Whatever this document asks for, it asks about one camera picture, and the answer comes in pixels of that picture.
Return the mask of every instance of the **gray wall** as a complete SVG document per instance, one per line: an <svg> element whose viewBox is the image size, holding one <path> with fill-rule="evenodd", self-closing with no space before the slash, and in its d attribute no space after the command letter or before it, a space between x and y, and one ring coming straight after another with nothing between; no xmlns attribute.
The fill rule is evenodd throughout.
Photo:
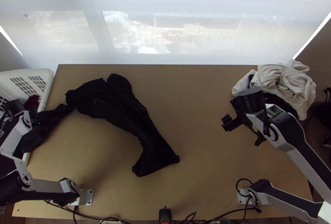
<svg viewBox="0 0 331 224"><path fill-rule="evenodd" d="M30 68L19 52L0 33L0 71Z"/></svg>

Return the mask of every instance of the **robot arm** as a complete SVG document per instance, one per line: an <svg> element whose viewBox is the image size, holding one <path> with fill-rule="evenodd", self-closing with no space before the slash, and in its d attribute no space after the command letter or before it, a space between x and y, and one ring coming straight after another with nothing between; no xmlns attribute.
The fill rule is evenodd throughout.
<svg viewBox="0 0 331 224"><path fill-rule="evenodd" d="M231 131L245 124L257 134L258 145L269 141L275 148L287 153L325 202L314 203L276 189L265 179L260 179L247 189L239 189L238 201L246 203L251 196L249 204L274 205L307 223L331 223L331 171L306 142L297 119L276 105L265 104L262 90L258 88L240 92L231 104L237 118L232 120L227 114L222 119L223 128Z"/></svg>
<svg viewBox="0 0 331 224"><path fill-rule="evenodd" d="M59 182L35 179L19 156L22 137L32 130L29 112L16 102L13 113L4 121L0 138L0 206L21 200L53 200L60 206L90 205L93 191L80 189L69 179Z"/></svg>

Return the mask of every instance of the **wooden table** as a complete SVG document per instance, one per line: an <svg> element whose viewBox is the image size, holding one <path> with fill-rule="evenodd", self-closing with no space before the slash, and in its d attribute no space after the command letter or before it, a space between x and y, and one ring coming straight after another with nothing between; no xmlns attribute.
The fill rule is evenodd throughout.
<svg viewBox="0 0 331 224"><path fill-rule="evenodd" d="M117 73L132 84L137 99L180 156L173 164L138 178L131 167L142 148L132 134L103 119L74 111L36 149L28 164L33 177L75 180L94 190L91 206L80 212L125 220L156 220L167 206L173 219L197 211L196 219L211 219L242 208L235 183L239 178L269 179L275 187L311 200L307 180L291 159L270 144L254 146L256 136L243 125L225 132L221 118L234 110L231 88L255 66L211 65L60 65L47 101L47 110L65 103L64 94L83 83ZM247 218L287 216L270 206ZM22 201L14 216L71 219L72 214L43 201ZM228 218L242 218L236 212Z"/></svg>

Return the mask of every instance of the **metal bracket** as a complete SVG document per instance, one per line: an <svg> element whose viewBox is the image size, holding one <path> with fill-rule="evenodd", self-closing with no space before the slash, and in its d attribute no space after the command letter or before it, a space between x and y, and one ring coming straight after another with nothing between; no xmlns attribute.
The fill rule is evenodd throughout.
<svg viewBox="0 0 331 224"><path fill-rule="evenodd" d="M93 190L82 189L82 195L78 197L72 203L69 203L68 206L78 206L78 205L91 205L93 199Z"/></svg>
<svg viewBox="0 0 331 224"><path fill-rule="evenodd" d="M254 195L251 194L248 189L238 189L238 191L243 195L251 195L252 198L249 200L248 204L256 206L257 199L255 199ZM248 197L242 196L237 192L238 203L245 205L247 203Z"/></svg>

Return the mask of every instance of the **black cable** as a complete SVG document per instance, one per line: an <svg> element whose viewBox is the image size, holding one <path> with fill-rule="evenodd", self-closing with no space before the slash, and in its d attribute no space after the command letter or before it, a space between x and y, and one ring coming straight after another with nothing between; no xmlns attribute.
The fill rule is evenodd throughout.
<svg viewBox="0 0 331 224"><path fill-rule="evenodd" d="M74 219L75 224L77 224L77 221L76 221L76 218L75 218L75 214L76 214L77 209L78 209L78 206L75 206L74 207L74 213L73 213L73 216L72 216L72 218Z"/></svg>
<svg viewBox="0 0 331 224"><path fill-rule="evenodd" d="M243 195L242 193L240 193L240 191L238 190L238 184L241 182L241 181L248 181L251 183L251 185L253 184L252 181L250 181L249 179L245 179L245 178L242 178L242 179L239 179L236 184L235 184L235 189L236 191L238 192L239 195L243 196L243 197L249 197L250 195Z"/></svg>
<svg viewBox="0 0 331 224"><path fill-rule="evenodd" d="M325 101L324 103L326 103L326 101L328 100L328 91L327 90L324 90L324 93L325 93Z"/></svg>
<svg viewBox="0 0 331 224"><path fill-rule="evenodd" d="M331 100L331 88L328 87L328 88L326 88L326 90L330 93L329 100L328 100L328 102L330 102L330 100Z"/></svg>
<svg viewBox="0 0 331 224"><path fill-rule="evenodd" d="M92 217L92 216L88 216L88 215L84 215L84 214L78 213L78 212L75 211L75 210L70 210L70 209L68 209L68 208L61 207L61 206L59 206L59 205L57 205L57 204L51 203L50 201L46 201L46 200L44 200L44 202L46 202L47 204L52 205L52 206L54 206L54 207L58 207L58 208L60 208L60 209L62 209L62 210L65 210L65 211L71 212L71 213L73 213L73 214L75 214L75 215L78 215L78 216L81 216L81 217L84 217L84 218L87 218L87 219L97 220L97 221L114 221L114 222L123 222L124 224L131 224L131 223L127 222L127 221L120 220L120 219L118 219L118 218L116 218L116 217L106 217L106 218Z"/></svg>

